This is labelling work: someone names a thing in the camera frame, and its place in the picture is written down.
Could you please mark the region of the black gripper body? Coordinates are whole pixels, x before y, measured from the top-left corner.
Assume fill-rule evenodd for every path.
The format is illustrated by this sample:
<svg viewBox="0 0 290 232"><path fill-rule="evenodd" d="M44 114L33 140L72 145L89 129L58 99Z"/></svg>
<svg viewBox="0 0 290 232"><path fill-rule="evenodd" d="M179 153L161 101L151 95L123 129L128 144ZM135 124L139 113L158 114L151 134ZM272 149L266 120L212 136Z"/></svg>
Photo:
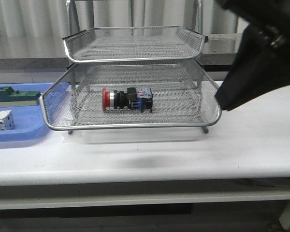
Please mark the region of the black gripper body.
<svg viewBox="0 0 290 232"><path fill-rule="evenodd" d="M290 14L242 14L241 17L249 25L215 94L225 111L290 85Z"/></svg>

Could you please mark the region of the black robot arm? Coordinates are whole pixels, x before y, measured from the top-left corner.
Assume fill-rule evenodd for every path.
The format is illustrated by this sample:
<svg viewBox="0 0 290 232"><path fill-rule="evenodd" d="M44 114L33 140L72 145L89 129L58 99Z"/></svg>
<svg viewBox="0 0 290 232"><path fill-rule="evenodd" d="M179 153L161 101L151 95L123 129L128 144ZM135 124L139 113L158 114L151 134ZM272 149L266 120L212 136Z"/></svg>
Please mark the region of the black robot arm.
<svg viewBox="0 0 290 232"><path fill-rule="evenodd" d="M290 0L219 0L248 26L234 62L215 94L231 111L265 93L290 85Z"/></svg>

